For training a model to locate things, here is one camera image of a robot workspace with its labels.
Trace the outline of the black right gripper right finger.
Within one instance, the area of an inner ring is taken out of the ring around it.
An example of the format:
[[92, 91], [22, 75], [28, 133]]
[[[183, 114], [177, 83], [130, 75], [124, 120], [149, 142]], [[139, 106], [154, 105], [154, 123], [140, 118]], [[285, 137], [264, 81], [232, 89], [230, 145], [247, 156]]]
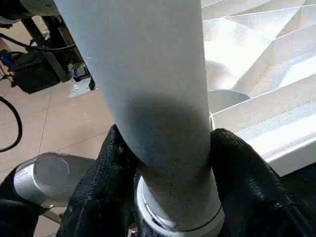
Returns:
[[314, 237], [316, 217], [273, 169], [226, 129], [210, 133], [210, 159], [225, 213], [221, 237]]

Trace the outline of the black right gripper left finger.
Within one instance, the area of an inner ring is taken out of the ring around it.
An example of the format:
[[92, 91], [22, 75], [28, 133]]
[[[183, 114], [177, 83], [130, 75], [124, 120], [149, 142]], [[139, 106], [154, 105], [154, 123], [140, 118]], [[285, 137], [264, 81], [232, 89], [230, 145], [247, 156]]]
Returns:
[[133, 154], [113, 125], [76, 186], [58, 237], [126, 237], [134, 209]]

